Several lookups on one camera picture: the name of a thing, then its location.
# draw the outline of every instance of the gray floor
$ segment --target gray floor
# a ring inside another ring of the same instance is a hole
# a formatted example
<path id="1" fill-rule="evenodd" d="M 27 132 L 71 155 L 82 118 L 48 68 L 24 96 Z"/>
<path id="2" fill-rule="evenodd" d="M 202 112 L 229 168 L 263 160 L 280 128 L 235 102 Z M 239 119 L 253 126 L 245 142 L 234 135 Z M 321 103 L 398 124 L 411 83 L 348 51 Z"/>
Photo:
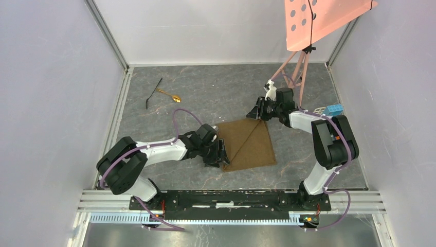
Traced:
<path id="1" fill-rule="evenodd" d="M 263 84 L 279 64 L 205 65 L 139 67 L 133 71 L 118 138 L 131 136 L 136 141 L 154 142 L 175 135 L 171 113 L 175 108 L 192 111 L 203 122 L 242 119 L 264 96 Z M 158 80 L 160 88 L 178 94 L 181 103 L 155 92 L 146 110 L 146 99 Z M 277 87 L 285 86 L 283 79 Z M 338 102 L 324 64 L 310 64 L 304 91 L 303 107 L 313 110 Z M 176 114 L 181 133 L 193 131 L 198 123 L 184 112 Z M 181 162 L 164 162 L 148 166 L 142 176 L 151 178 L 160 189 L 238 189 L 298 188 L 315 164 L 312 137 L 289 129 L 277 119 L 268 122 L 277 165 L 223 173 L 203 167 L 197 157 Z M 357 161 L 338 175 L 331 188 L 364 188 L 365 181 Z"/>
<path id="2" fill-rule="evenodd" d="M 321 224 L 331 224 L 337 216 L 321 215 Z M 227 246 L 227 247 L 377 247 L 381 246 L 371 215 L 347 215 L 335 227 L 305 233 L 297 226 L 278 225 L 181 225 L 186 231 L 149 232 L 140 225 L 90 224 L 86 247 L 127 246 Z"/>

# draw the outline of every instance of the brown towel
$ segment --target brown towel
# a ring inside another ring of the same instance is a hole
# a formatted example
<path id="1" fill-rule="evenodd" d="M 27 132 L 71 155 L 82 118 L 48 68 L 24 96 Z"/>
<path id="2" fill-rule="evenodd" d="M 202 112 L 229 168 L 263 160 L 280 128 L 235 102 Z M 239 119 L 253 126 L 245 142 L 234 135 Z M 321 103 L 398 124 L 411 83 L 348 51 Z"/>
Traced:
<path id="1" fill-rule="evenodd" d="M 275 165 L 273 145 L 268 127 L 262 120 L 245 118 L 218 123 L 218 136 L 224 139 L 230 165 L 223 171 L 237 171 L 259 166 Z"/>

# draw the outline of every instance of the cloth fold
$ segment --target cloth fold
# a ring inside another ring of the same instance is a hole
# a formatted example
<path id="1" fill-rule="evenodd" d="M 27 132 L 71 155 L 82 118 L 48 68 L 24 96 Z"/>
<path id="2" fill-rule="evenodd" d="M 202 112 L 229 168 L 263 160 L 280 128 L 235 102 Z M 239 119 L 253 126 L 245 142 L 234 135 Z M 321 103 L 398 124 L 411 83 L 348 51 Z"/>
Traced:
<path id="1" fill-rule="evenodd" d="M 218 136 L 224 140 L 230 165 L 222 170 L 237 171 L 275 165 L 276 157 L 268 127 L 262 120 L 245 118 L 218 123 Z"/>

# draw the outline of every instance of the spoon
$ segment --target spoon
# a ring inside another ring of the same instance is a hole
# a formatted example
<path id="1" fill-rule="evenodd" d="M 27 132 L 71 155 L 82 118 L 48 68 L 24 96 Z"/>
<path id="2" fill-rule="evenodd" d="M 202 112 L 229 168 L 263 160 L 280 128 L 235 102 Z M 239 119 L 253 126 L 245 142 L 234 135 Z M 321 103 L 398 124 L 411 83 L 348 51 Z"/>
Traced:
<path id="1" fill-rule="evenodd" d="M 162 89 L 156 89 L 156 91 L 171 96 L 171 98 L 172 98 L 174 101 L 176 101 L 177 103 L 180 103 L 180 102 L 181 102 L 181 98 L 180 98 L 180 96 L 178 96 L 178 95 L 176 95 L 176 94 L 169 94 L 169 93 L 165 92 L 165 91 L 162 90 Z"/>

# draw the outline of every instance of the orange perforated panel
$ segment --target orange perforated panel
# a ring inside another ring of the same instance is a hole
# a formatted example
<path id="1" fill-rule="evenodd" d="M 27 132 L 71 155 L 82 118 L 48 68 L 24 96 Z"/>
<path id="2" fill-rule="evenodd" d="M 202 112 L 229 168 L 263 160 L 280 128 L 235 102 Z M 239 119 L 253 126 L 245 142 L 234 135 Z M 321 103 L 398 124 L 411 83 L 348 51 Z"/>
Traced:
<path id="1" fill-rule="evenodd" d="M 286 46 L 299 51 L 371 9 L 371 0 L 284 0 L 286 14 Z"/>

